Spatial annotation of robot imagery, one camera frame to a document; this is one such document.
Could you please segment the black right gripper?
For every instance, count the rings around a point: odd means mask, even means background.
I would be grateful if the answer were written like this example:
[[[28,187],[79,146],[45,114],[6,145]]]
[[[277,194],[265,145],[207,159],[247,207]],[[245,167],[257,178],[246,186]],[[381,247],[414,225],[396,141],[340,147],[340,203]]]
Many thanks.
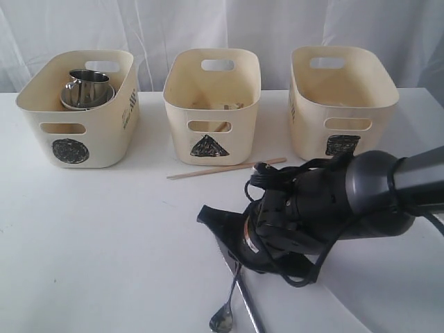
[[[197,221],[218,239],[231,271],[240,266],[274,274],[317,274],[333,240],[332,197],[263,197],[251,203],[243,230],[243,214],[204,205]]]

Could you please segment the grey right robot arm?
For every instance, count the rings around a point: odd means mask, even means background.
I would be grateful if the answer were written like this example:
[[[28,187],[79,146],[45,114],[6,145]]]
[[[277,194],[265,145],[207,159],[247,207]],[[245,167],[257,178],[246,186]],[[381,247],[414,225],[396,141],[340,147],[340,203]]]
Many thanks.
[[[234,261],[302,287],[315,282],[339,240],[396,237],[443,211],[443,149],[411,157],[351,152],[277,169],[260,162],[247,182],[263,190],[242,213],[203,206],[205,225]]]

